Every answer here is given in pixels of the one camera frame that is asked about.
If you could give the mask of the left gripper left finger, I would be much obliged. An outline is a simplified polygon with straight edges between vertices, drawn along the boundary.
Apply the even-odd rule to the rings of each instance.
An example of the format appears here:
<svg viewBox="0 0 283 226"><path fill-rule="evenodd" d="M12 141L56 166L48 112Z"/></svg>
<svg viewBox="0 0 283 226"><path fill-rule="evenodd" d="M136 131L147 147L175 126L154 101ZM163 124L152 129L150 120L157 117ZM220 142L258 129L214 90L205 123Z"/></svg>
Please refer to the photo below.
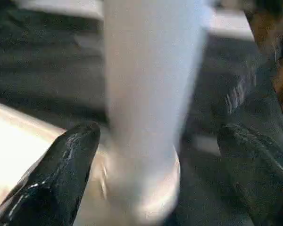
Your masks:
<svg viewBox="0 0 283 226"><path fill-rule="evenodd" d="M0 204L0 226L73 225L99 142L95 122L58 136Z"/></svg>

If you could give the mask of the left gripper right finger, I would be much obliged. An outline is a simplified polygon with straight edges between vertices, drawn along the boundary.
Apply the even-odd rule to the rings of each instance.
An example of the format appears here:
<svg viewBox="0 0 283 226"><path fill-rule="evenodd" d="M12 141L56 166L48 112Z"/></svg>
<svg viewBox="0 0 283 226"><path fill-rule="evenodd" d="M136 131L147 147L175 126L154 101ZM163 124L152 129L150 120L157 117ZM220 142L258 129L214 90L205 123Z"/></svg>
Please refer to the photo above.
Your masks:
<svg viewBox="0 0 283 226"><path fill-rule="evenodd" d="M283 148L270 137L229 123L217 144L233 188L256 226L283 226Z"/></svg>

